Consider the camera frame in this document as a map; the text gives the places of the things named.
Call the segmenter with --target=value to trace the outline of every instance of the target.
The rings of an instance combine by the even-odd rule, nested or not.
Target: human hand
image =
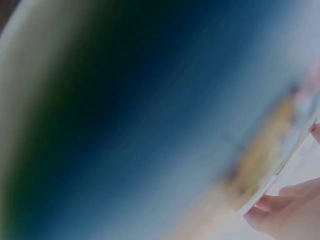
[[[311,134],[320,142],[320,124]],[[283,187],[279,196],[265,195],[244,218],[277,240],[320,239],[320,178]]]

